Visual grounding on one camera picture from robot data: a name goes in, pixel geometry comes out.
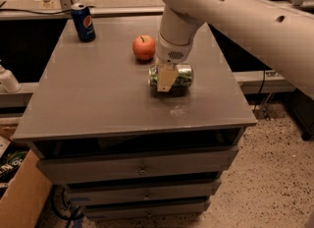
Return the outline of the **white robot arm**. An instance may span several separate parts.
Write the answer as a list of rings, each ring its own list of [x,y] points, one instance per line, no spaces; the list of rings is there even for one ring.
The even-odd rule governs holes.
[[[170,67],[187,59],[209,24],[314,98],[314,16],[268,0],[163,0],[157,56]]]

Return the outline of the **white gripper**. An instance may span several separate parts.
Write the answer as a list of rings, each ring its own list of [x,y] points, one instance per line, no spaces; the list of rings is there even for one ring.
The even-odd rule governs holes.
[[[171,63],[158,66],[157,90],[159,92],[168,92],[172,88],[179,74],[178,68],[174,64],[180,64],[187,59],[192,45],[192,42],[186,45],[175,45],[158,33],[156,55],[161,63]]]

